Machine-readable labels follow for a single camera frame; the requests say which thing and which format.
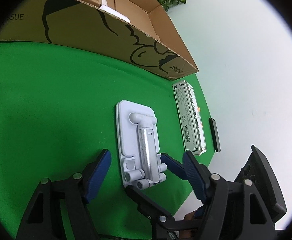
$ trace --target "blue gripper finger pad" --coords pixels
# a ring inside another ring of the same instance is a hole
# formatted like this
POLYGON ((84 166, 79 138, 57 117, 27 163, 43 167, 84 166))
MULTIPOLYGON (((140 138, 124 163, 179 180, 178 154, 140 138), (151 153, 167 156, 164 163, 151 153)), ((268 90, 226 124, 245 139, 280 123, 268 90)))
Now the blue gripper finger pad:
POLYGON ((87 203, 89 203, 97 196, 97 193, 105 179, 105 176, 111 164, 110 151, 106 149, 103 150, 100 156, 97 158, 96 162, 94 163, 95 168, 93 169, 91 176, 87 180, 85 180, 86 192, 84 194, 84 199, 87 203))
POLYGON ((183 154, 183 166, 188 181, 196 195, 196 198, 201 200, 201 202, 205 204, 206 202, 205 182, 202 179, 197 168, 195 167, 195 164, 193 163, 193 160, 191 160, 187 152, 183 154))
POLYGON ((201 218, 204 214, 204 206, 201 206, 198 208, 198 210, 196 211, 195 215, 194 215, 194 219, 198 219, 201 218))
POLYGON ((180 162, 174 160, 168 154, 162 154, 162 156, 160 157, 160 161, 162 163, 165 163, 167 165, 167 169, 174 173, 177 177, 183 180, 187 180, 186 173, 180 162))

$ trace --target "metal screw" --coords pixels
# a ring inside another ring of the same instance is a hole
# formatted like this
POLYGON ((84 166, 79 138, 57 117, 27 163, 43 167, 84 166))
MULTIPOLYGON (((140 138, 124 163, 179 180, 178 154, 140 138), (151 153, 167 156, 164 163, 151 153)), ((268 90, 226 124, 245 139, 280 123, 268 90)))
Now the metal screw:
POLYGON ((43 179, 40 181, 40 183, 44 185, 44 184, 47 184, 48 181, 49 181, 49 180, 48 180, 47 178, 43 178, 43 179))
POLYGON ((253 181, 251 181, 250 179, 246 179, 246 180, 244 180, 244 183, 245 183, 247 186, 252 186, 252 185, 253 185, 253 181))
POLYGON ((77 172, 73 175, 74 179, 80 179, 82 177, 82 174, 80 172, 77 172))
POLYGON ((159 221, 160 222, 165 222, 166 221, 166 217, 165 216, 160 216, 159 217, 159 221))
POLYGON ((211 178, 213 180, 219 180, 221 178, 221 176, 219 176, 218 174, 214 173, 214 174, 211 175, 211 178))

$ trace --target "rectangular product box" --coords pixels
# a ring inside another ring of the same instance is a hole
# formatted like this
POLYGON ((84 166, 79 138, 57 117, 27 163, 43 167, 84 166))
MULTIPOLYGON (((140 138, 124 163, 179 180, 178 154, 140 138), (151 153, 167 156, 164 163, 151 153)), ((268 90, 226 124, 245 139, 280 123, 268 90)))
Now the rectangular product box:
POLYGON ((198 72, 157 0, 25 0, 7 18, 0 41, 87 50, 169 80, 198 72))
POLYGON ((202 120, 193 87, 185 80, 173 84, 178 117, 182 130, 184 150, 194 155, 206 152, 202 120))

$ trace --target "green tabletop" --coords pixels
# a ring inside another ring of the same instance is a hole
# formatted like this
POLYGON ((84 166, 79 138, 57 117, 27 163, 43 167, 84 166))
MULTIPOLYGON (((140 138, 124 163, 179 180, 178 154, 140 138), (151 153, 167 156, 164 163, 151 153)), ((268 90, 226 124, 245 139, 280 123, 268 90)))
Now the green tabletop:
MULTIPOLYGON (((208 165, 214 154, 210 114, 196 75, 184 79, 195 90, 206 139, 207 152, 197 159, 208 165)), ((95 227, 101 234, 151 238, 149 220, 138 213, 121 181, 115 105, 123 99, 154 110, 160 152, 181 161, 172 81, 79 49, 0 43, 0 221, 13 237, 40 179, 66 179, 107 148, 112 164, 97 198, 88 205, 95 227)), ((165 182, 144 193, 174 214, 191 187, 169 171, 165 174, 165 182)), ((71 240, 69 219, 62 210, 71 240)))

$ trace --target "cardboard box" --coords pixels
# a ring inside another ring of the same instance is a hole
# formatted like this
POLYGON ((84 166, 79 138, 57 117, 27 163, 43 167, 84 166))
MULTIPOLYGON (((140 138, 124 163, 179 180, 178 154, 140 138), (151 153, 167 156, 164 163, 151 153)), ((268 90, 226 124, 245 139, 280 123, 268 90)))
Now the cardboard box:
POLYGON ((101 9, 105 8, 103 0, 25 0, 7 19, 0 41, 83 49, 171 80, 198 71, 156 0, 107 0, 107 6, 128 17, 130 23, 101 9))

